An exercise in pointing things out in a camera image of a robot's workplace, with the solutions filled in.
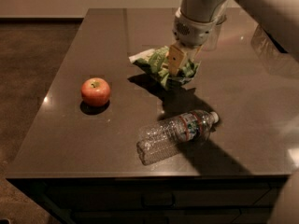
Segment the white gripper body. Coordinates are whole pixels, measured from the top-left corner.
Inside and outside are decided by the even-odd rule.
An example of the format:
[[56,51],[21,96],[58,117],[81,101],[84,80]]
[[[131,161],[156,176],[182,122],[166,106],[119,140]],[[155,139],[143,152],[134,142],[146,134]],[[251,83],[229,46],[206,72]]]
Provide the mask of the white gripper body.
[[207,41],[218,19],[218,13],[213,11],[207,17],[207,21],[202,19],[198,21],[185,15],[182,8],[179,7],[175,13],[172,31],[175,39],[183,46],[196,48],[202,46]]

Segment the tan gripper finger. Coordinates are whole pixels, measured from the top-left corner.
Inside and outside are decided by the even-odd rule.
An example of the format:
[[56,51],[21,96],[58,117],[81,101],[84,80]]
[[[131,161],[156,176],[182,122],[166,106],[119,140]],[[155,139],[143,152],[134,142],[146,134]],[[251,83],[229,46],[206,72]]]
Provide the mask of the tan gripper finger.
[[168,70],[171,76],[176,76],[179,69],[188,61],[187,52],[179,45],[171,45],[168,53]]

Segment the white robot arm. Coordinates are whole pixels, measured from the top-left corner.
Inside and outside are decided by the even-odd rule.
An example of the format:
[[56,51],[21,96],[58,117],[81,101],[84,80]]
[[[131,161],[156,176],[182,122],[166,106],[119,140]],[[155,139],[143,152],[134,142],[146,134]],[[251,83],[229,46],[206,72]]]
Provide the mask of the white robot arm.
[[[281,47],[299,60],[299,0],[235,0]],[[182,0],[173,25],[176,43],[170,46],[171,75],[192,61],[221,22],[227,0]]]

